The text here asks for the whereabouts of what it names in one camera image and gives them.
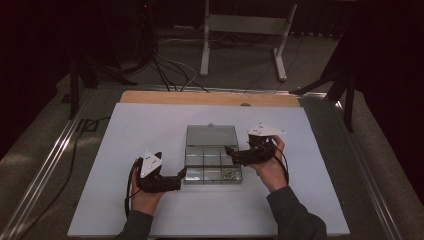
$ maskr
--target person's left hand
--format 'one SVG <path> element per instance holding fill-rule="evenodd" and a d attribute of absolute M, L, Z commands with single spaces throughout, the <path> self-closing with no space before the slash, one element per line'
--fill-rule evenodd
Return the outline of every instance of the person's left hand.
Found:
<path fill-rule="evenodd" d="M 131 195 L 133 195 L 131 197 L 131 210 L 143 212 L 153 216 L 159 200 L 163 194 L 165 194 L 165 192 L 146 193 L 140 190 L 137 187 L 137 171 L 133 171 L 131 179 Z"/>

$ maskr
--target sleeve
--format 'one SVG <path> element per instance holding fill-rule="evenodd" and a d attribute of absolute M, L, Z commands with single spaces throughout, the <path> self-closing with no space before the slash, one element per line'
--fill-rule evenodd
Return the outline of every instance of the sleeve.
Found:
<path fill-rule="evenodd" d="M 116 240 L 144 240 L 147 239 L 152 227 L 153 216 L 131 210 L 128 215 L 128 220 L 125 223 L 122 232 L 114 239 Z"/>
<path fill-rule="evenodd" d="M 324 221 L 309 213 L 289 186 L 272 192 L 267 200 L 278 224 L 278 239 L 327 239 Z"/>

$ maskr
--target metal rail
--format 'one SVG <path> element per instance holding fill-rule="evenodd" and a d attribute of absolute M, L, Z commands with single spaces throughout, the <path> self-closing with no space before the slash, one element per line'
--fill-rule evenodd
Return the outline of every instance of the metal rail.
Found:
<path fill-rule="evenodd" d="M 343 129 L 346 139 L 348 140 L 349 145 L 353 149 L 362 181 L 364 182 L 368 195 L 371 198 L 371 202 L 374 205 L 375 211 L 380 219 L 381 225 L 383 226 L 383 229 L 386 232 L 387 239 L 402 240 L 402 235 L 392 217 L 392 214 L 390 213 L 387 203 L 380 192 L 380 189 L 374 179 L 373 174 L 371 173 L 371 170 L 368 167 L 366 157 L 362 154 L 358 142 L 353 133 L 348 132 L 347 128 L 345 127 L 344 120 L 342 117 L 343 108 L 340 102 L 337 102 L 334 105 L 333 109 L 335 115 L 337 116 L 338 122 L 340 123 Z"/>
<path fill-rule="evenodd" d="M 6 227 L 0 235 L 0 240 L 17 239 L 20 233 L 25 230 L 26 221 L 35 203 L 47 184 L 53 170 L 59 162 L 62 153 L 65 151 L 72 134 L 75 131 L 80 115 L 88 100 L 92 95 L 92 90 L 87 90 L 81 99 L 81 108 L 72 120 L 69 120 L 58 139 L 54 143 L 51 151 L 44 160 L 37 174 L 29 184 L 12 217 L 8 220 Z"/>

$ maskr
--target wooden edge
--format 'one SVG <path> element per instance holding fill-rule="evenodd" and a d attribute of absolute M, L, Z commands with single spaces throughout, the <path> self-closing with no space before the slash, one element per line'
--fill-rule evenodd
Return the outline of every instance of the wooden edge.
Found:
<path fill-rule="evenodd" d="M 221 106 L 268 106 L 300 107 L 293 95 L 243 94 L 243 93 L 200 93 L 200 92 L 158 92 L 125 91 L 121 103 L 221 105 Z"/>

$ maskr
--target white table surface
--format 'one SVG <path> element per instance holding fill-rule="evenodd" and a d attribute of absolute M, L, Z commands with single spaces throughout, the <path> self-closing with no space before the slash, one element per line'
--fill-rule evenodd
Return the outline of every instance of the white table surface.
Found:
<path fill-rule="evenodd" d="M 238 107 L 118 103 L 101 143 L 68 235 L 114 236 L 126 221 L 124 198 L 134 160 L 162 152 L 163 176 L 184 167 L 187 125 L 234 125 L 240 150 L 258 123 L 284 129 L 290 186 L 327 225 L 329 235 L 348 234 L 346 220 L 301 107 Z M 240 185 L 182 185 L 157 208 L 151 237 L 259 237 L 277 235 L 268 190 L 249 167 Z"/>

